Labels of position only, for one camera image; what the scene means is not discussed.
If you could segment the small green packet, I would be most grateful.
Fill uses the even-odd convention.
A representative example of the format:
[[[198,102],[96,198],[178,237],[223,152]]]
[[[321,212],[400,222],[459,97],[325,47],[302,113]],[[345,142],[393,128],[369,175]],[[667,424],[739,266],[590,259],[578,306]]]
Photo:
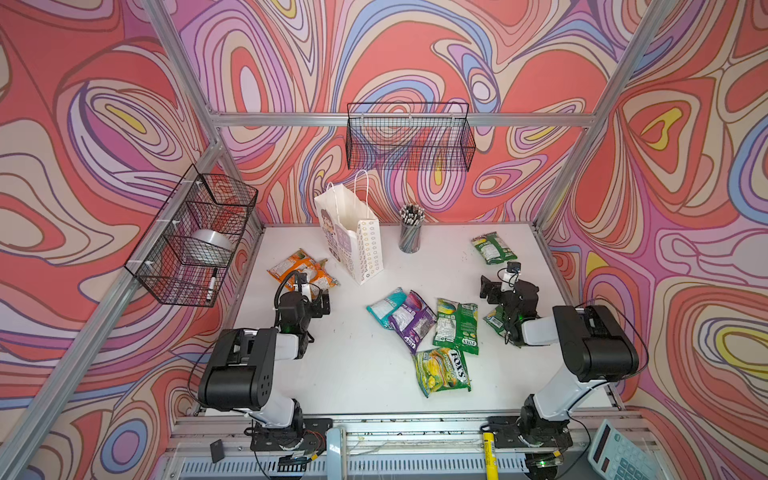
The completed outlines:
[[[500,336],[506,344],[513,344],[513,334],[517,320],[510,318],[504,310],[504,307],[497,305],[483,320]]]
[[[517,255],[496,231],[472,238],[471,244],[487,265],[502,264],[517,259]]]

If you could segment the green white snack packet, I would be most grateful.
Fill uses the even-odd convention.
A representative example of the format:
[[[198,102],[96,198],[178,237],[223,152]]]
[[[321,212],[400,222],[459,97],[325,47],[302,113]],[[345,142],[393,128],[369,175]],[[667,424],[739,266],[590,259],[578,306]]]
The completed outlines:
[[[478,306],[439,298],[433,338],[436,347],[454,348],[465,354],[478,355]]]

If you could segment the white patterned paper bag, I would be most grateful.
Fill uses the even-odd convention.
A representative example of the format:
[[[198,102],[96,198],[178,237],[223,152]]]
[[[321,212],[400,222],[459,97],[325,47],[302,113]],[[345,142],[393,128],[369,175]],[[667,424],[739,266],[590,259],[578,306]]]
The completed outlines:
[[[369,192],[370,175],[359,170],[352,188],[330,183],[314,198],[330,253],[359,285],[384,270],[380,221]]]

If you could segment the yellow green Fox's packet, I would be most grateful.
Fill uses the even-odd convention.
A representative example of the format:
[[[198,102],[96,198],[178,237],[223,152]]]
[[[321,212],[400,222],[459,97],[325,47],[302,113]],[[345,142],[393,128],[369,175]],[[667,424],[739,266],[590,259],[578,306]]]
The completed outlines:
[[[462,351],[438,347],[416,352],[412,360],[418,386],[426,398],[442,391],[471,390],[471,380]]]

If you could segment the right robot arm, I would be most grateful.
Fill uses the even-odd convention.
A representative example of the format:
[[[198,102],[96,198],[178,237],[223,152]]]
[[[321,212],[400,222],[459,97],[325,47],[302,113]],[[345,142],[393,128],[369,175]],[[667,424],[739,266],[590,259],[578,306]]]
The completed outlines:
[[[564,435],[572,410],[594,389],[641,370],[636,347],[607,307],[559,305],[542,317],[536,310],[538,293],[527,281],[480,279],[479,296],[496,307],[495,324],[507,344],[560,348],[563,365],[526,398],[515,421],[519,440],[528,446]]]

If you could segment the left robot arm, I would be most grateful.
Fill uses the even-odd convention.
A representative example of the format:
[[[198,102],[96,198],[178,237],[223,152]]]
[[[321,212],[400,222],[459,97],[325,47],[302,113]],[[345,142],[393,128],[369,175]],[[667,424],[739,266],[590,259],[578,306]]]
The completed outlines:
[[[314,342],[313,319],[330,313],[329,292],[310,300],[297,291],[278,297],[276,324],[258,329],[229,329],[216,341],[201,377],[202,407],[237,412],[268,431],[304,432],[300,403],[274,389],[275,364],[302,359]]]

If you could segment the orange snack packet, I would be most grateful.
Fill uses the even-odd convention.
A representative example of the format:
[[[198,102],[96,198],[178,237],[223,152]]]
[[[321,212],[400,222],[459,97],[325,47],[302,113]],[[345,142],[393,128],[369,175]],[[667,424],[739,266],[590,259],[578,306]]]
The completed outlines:
[[[267,270],[275,280],[282,282],[290,272],[297,271],[306,276],[306,281],[320,290],[339,286],[339,281],[326,270],[326,260],[315,260],[305,250],[293,254]]]

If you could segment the teal snack packet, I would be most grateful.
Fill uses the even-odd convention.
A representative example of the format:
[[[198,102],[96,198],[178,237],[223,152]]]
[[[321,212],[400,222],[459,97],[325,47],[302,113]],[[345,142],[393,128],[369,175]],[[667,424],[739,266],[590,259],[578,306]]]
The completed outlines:
[[[389,317],[405,303],[406,299],[407,294],[401,287],[398,287],[383,299],[368,305],[366,311],[381,327],[392,330]]]

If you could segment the black marker pen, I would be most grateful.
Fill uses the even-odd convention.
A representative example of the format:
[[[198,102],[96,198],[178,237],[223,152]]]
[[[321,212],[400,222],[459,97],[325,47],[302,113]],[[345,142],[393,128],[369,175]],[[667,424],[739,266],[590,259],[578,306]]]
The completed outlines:
[[[217,277],[218,277],[218,269],[214,268],[208,283],[208,287],[206,290],[206,302],[211,303],[213,301],[213,297],[216,293],[216,284],[217,284]]]

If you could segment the silver tape roll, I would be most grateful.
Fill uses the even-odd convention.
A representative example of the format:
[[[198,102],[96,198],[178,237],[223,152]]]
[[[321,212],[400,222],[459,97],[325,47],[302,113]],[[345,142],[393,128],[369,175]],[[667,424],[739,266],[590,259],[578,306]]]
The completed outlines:
[[[199,229],[183,242],[183,259],[187,264],[224,267],[235,247],[224,234],[211,229]]]

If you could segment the purple snack packet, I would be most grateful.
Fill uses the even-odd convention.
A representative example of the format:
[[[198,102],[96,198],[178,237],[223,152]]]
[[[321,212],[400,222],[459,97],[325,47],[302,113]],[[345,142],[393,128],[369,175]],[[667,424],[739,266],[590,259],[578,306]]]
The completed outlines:
[[[405,301],[389,315],[389,324],[403,340],[411,354],[415,354],[422,341],[436,325],[437,315],[427,302],[414,290]]]

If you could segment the yellow marker pen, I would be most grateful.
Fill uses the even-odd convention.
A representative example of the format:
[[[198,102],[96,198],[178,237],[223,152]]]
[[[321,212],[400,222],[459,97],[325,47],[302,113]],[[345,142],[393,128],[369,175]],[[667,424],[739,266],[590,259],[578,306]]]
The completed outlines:
[[[485,471],[487,480],[498,480],[498,465],[494,453],[494,434],[490,431],[482,433]]]

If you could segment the white calculator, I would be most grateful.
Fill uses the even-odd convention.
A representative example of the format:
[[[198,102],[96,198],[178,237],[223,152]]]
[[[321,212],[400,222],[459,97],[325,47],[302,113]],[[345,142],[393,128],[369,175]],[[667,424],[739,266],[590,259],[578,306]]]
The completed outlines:
[[[658,479],[653,459],[609,420],[603,420],[596,431],[587,459],[601,479]]]

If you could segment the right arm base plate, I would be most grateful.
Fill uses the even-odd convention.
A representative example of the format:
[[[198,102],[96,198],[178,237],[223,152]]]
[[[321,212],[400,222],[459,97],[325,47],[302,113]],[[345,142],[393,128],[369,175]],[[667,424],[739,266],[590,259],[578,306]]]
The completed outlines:
[[[519,416],[491,416],[481,427],[491,433],[495,446],[505,449],[537,451],[568,450],[573,439],[567,421],[521,420]]]

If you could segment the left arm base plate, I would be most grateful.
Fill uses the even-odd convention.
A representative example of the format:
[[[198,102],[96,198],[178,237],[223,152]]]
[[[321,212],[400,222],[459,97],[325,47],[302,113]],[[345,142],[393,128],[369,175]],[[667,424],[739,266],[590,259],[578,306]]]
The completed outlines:
[[[244,430],[244,434],[250,438],[250,449],[254,452],[311,456],[325,451],[326,434],[333,426],[333,420],[326,417],[309,418],[301,426],[294,422],[280,429],[268,429],[253,422]]]

